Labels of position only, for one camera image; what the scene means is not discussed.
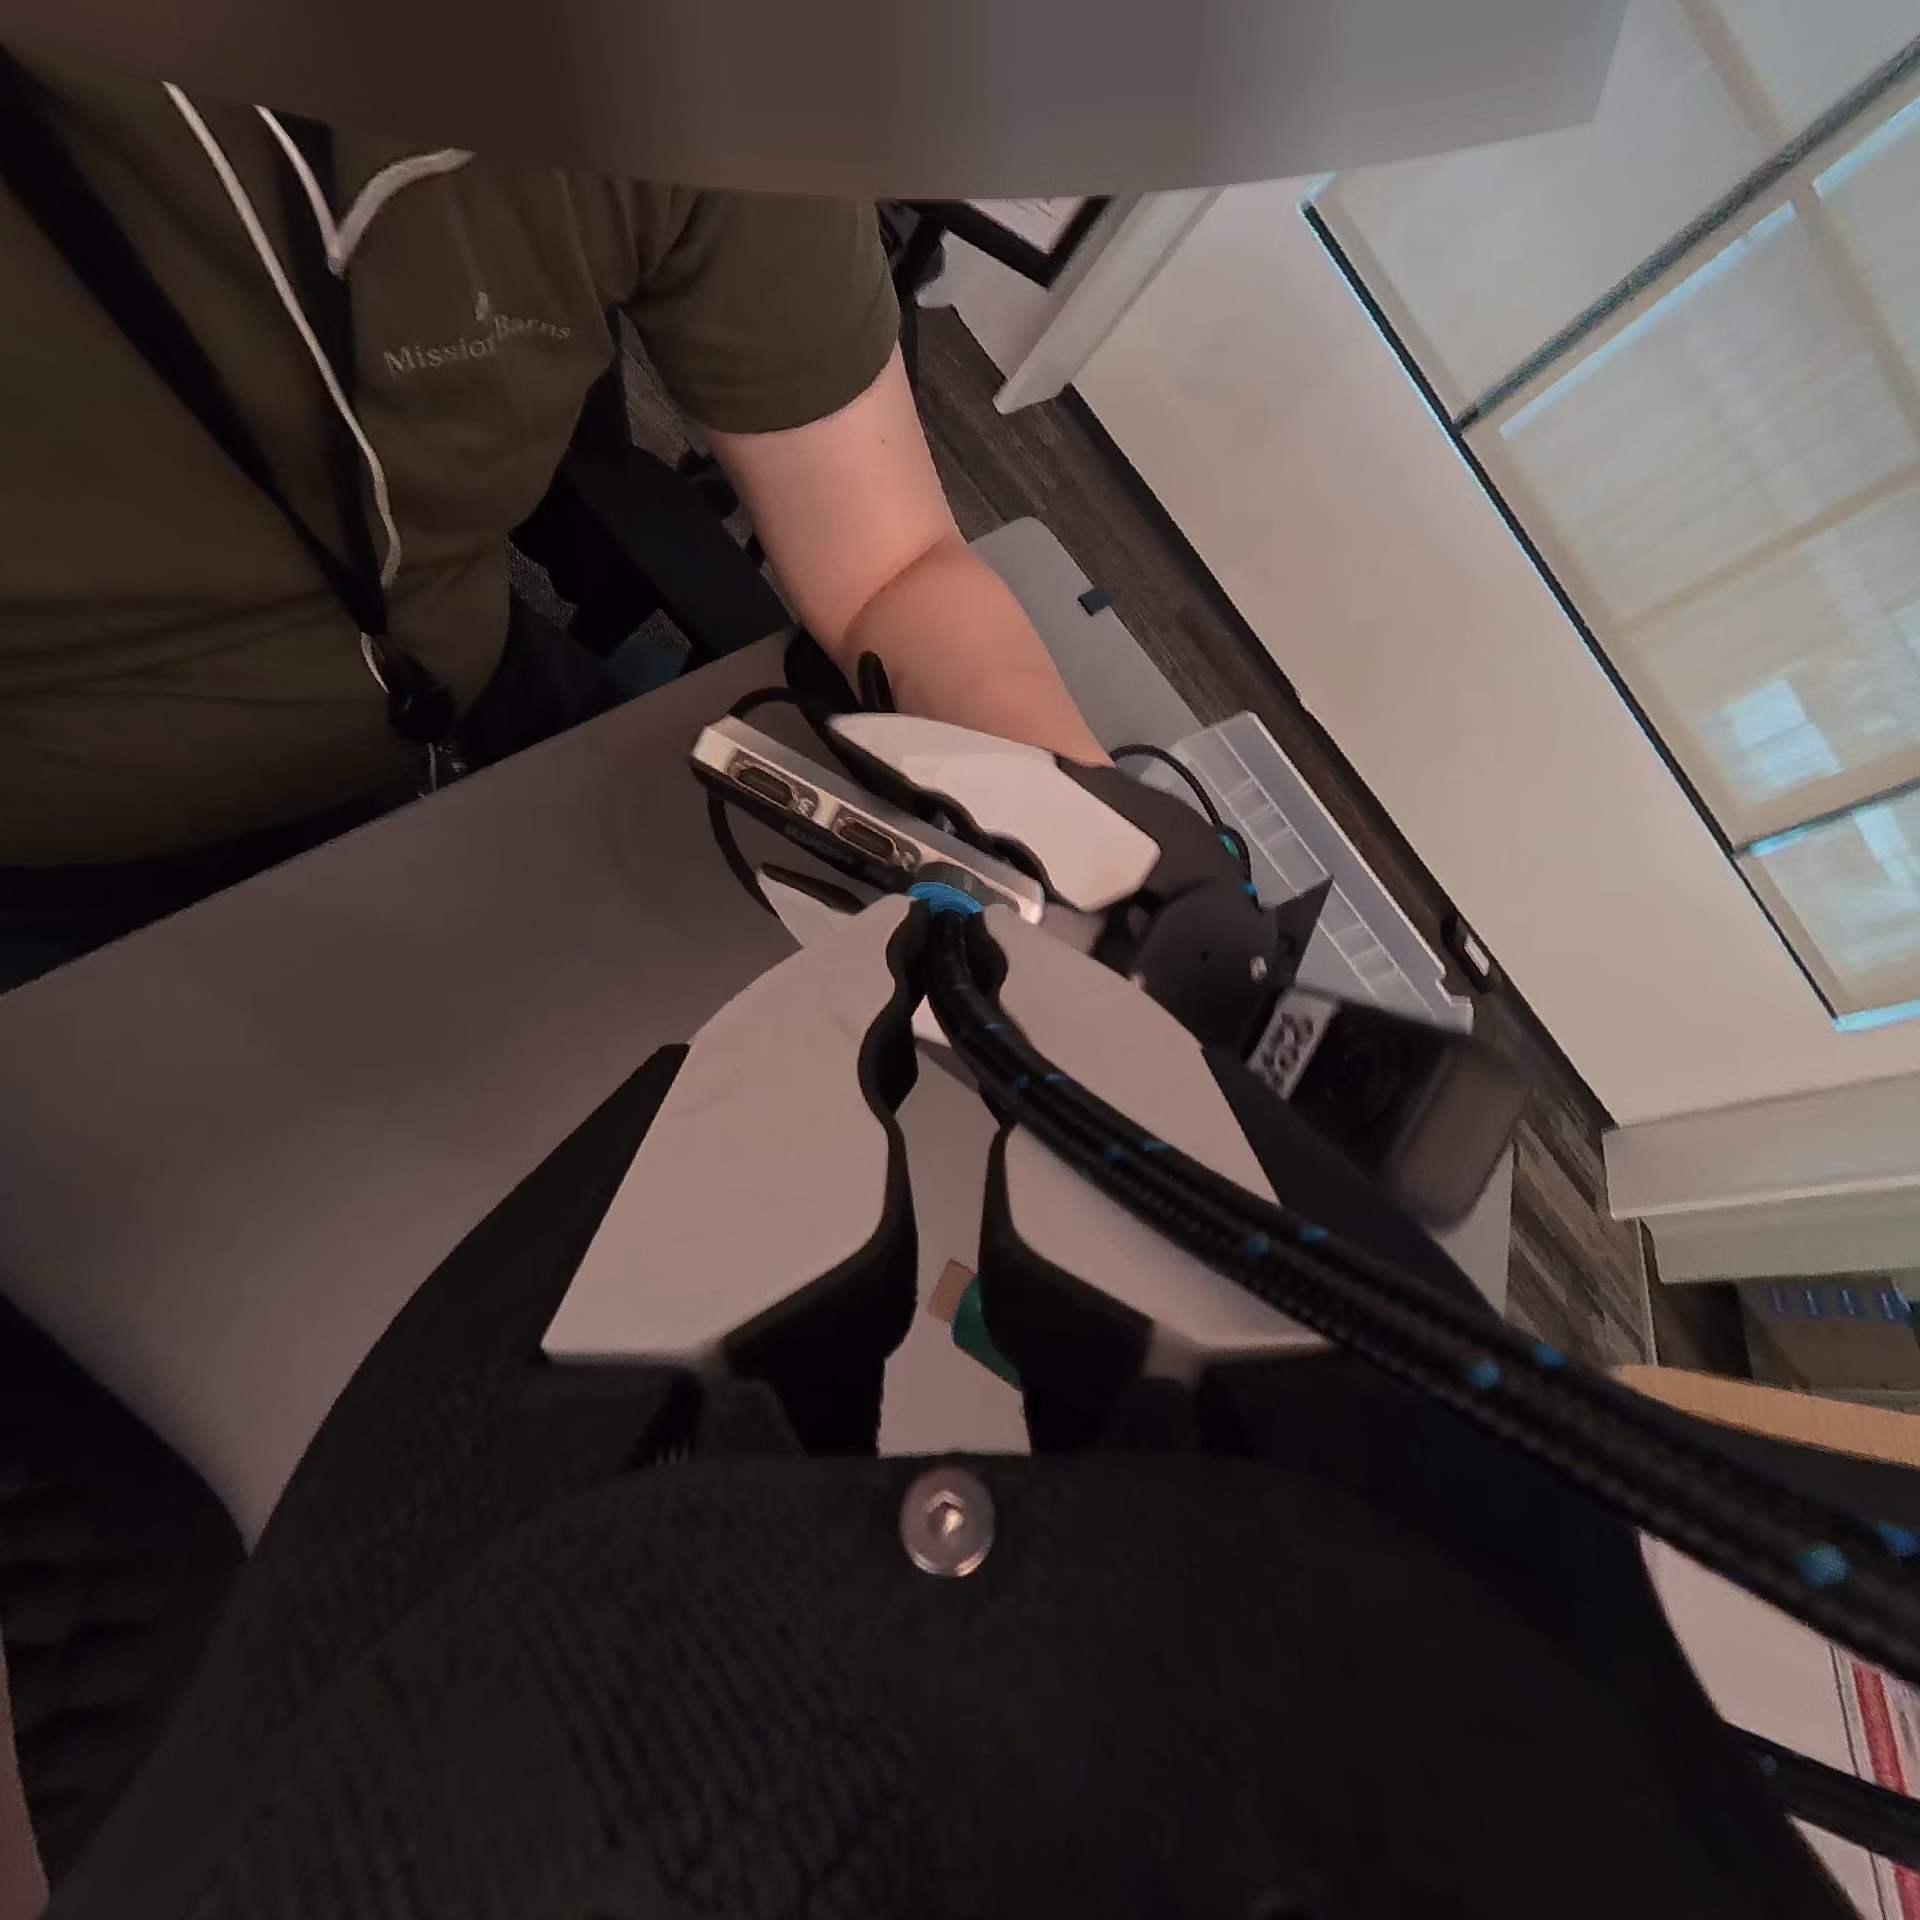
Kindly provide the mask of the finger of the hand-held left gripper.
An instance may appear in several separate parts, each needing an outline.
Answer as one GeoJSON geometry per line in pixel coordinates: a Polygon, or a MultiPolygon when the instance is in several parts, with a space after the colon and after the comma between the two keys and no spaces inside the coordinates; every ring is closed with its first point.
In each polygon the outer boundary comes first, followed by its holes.
{"type": "Polygon", "coordinates": [[[773,861],[757,866],[761,899],[806,952],[887,952],[889,909],[836,882],[773,861]]]}
{"type": "Polygon", "coordinates": [[[891,778],[978,845],[1027,858],[1061,904],[1111,908],[1162,864],[1162,843],[1085,783],[1107,763],[893,711],[839,712],[827,733],[868,783],[891,778]]]}

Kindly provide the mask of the round wooden table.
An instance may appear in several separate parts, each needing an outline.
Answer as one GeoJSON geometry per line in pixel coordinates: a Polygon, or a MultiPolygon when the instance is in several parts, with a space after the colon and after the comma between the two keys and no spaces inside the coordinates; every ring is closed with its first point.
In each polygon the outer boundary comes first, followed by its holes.
{"type": "Polygon", "coordinates": [[[1641,1362],[1612,1366],[1609,1375],[1647,1400],[1721,1429],[1917,1470],[1913,1411],[1821,1399],[1787,1387],[1641,1362]]]}

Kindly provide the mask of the clear plastic bin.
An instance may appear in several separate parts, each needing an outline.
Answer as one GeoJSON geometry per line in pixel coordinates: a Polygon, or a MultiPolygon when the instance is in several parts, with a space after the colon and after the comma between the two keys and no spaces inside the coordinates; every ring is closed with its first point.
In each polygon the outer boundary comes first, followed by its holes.
{"type": "Polygon", "coordinates": [[[1260,899],[1283,904],[1325,884],[1301,984],[1375,1002],[1402,1018],[1473,1034],[1474,1011],[1442,955],[1385,890],[1354,838],[1311,794],[1279,742],[1244,711],[1170,748],[1247,845],[1260,899]]]}

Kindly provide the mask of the person's torso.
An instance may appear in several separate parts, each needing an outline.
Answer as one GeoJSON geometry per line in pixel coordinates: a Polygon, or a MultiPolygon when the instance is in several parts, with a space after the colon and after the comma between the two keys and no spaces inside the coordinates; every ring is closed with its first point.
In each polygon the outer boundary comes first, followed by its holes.
{"type": "Polygon", "coordinates": [[[843,408],[873,204],[513,167],[5,50],[5,989],[630,699],[513,538],[617,325],[843,408]]]}

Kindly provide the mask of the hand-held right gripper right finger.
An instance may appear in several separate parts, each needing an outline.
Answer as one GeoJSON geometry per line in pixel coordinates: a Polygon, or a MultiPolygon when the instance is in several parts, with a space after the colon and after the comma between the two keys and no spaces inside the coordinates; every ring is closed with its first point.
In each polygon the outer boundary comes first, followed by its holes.
{"type": "Polygon", "coordinates": [[[1034,1448],[1092,1448],[1141,1383],[1194,1394],[1214,1365],[1323,1349],[1278,1307],[1141,1221],[1094,1176],[1109,1144],[1165,1150],[1275,1199],[1202,1044],[1141,988],[1052,936],[941,936],[938,1019],[994,1118],[977,1282],[988,1338],[1018,1373],[1034,1448]],[[1034,1128],[1074,1104],[1117,1112],[1094,1171],[1034,1128]]]}

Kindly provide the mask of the window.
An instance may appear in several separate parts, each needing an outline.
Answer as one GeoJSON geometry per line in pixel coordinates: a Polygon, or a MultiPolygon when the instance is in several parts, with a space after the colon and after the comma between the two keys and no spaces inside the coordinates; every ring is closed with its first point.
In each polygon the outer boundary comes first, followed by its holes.
{"type": "Polygon", "coordinates": [[[1841,1034],[1916,1019],[1917,5],[1627,5],[1302,214],[1841,1034]]]}

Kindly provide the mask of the silver multiport adapter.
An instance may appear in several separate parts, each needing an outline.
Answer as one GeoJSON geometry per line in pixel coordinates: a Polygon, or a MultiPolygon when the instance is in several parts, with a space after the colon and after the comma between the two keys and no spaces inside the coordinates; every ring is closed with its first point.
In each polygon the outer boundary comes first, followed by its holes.
{"type": "Polygon", "coordinates": [[[974,847],[911,811],[863,791],[742,717],[708,725],[689,766],[708,794],[846,879],[905,895],[941,884],[980,904],[1006,904],[1041,926],[1046,899],[1037,879],[974,847]]]}

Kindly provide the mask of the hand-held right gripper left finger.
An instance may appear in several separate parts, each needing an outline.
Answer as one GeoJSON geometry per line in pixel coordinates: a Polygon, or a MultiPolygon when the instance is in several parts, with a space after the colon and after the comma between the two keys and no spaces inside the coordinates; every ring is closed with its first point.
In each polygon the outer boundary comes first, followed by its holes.
{"type": "Polygon", "coordinates": [[[841,928],[719,1007],[543,1333],[554,1362],[767,1384],[802,1446],[873,1454],[919,1304],[898,1109],[919,1077],[917,928],[841,928]]]}

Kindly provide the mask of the clear framed sheet red label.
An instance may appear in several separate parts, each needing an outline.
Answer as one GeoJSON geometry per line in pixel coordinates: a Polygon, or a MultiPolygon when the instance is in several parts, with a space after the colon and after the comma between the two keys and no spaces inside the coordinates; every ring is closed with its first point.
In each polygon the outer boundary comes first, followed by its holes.
{"type": "Polygon", "coordinates": [[[1851,1650],[1831,1646],[1831,1667],[1854,1773],[1917,1802],[1917,1688],[1851,1650]]]}

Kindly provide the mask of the black office chair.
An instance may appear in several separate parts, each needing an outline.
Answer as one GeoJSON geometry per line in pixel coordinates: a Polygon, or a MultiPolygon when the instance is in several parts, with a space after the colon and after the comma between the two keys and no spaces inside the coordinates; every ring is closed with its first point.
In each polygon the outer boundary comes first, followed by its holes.
{"type": "Polygon", "coordinates": [[[633,439],[625,366],[587,394],[566,454],[513,541],[572,607],[566,630],[633,694],[767,640],[789,613],[719,464],[633,439]]]}

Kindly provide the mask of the black braided cable green plug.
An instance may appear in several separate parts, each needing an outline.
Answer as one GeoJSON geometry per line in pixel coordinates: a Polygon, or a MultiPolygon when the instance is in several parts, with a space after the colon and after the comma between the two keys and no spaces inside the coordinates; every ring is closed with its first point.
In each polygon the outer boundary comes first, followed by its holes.
{"type": "Polygon", "coordinates": [[[1453,1302],[1292,1207],[1228,1181],[1073,1080],[980,988],[982,902],[909,884],[926,992],[989,1104],[1084,1183],[1262,1304],[1535,1458],[1622,1519],[1829,1640],[1916,1682],[1916,1530],[1866,1519],[1745,1461],[1729,1431],[1453,1302]]]}

